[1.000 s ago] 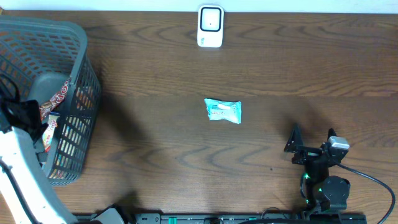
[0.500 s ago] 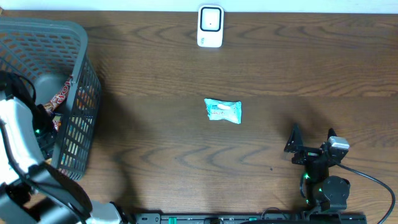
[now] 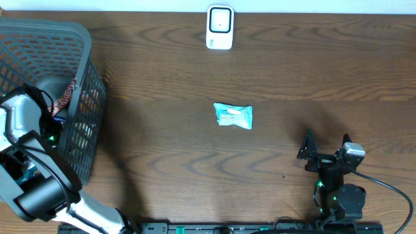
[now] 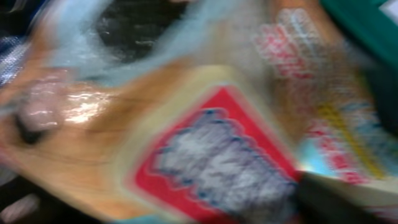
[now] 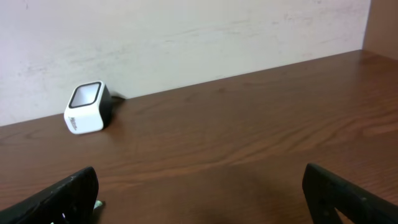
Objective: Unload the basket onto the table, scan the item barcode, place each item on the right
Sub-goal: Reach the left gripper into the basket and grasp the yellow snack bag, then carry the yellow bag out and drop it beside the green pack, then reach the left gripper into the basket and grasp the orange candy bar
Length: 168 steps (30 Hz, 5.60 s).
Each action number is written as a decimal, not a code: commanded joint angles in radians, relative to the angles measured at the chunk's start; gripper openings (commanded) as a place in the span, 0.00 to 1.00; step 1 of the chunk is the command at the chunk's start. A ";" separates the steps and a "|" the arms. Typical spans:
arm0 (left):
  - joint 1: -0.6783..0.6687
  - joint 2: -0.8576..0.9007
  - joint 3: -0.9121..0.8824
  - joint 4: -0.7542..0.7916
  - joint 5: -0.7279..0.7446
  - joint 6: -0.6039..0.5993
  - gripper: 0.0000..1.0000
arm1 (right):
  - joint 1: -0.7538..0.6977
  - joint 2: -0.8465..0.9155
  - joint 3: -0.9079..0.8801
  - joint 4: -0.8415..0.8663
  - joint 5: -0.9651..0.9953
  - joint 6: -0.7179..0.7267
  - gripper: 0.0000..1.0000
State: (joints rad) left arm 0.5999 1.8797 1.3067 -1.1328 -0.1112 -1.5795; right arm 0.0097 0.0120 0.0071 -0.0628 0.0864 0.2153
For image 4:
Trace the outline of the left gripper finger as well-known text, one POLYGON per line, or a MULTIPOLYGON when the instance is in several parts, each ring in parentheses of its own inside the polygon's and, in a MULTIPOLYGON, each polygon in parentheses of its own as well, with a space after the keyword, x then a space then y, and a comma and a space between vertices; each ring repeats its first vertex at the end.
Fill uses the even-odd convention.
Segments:
POLYGON ((349 184, 303 172, 295 191, 304 223, 397 224, 397 179, 349 184))

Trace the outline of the yellow snack chip bag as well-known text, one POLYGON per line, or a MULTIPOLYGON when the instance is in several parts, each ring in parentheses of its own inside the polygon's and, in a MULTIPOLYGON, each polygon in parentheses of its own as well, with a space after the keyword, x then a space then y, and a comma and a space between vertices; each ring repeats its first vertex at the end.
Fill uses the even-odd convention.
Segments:
POLYGON ((101 218, 304 223, 303 172, 397 179, 364 58, 319 1, 52 1, 1 153, 101 218))

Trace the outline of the blue Listerine mouthwash bottle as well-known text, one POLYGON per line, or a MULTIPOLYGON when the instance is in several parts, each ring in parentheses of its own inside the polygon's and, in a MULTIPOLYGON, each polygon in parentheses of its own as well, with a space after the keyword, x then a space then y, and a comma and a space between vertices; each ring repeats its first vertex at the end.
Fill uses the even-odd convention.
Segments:
POLYGON ((397 0, 321 0, 324 9, 397 71, 397 0))

